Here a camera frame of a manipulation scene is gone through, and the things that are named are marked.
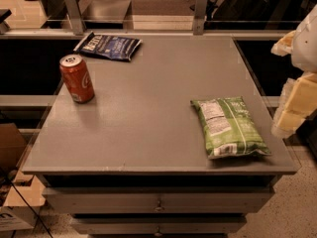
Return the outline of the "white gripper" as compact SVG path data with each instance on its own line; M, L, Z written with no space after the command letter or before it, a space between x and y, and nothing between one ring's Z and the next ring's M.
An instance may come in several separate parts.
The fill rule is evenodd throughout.
M291 54L295 67L309 71L297 79L289 78L281 91L271 133L285 139L293 135L317 109L317 5L296 31L284 35L270 51L281 57Z

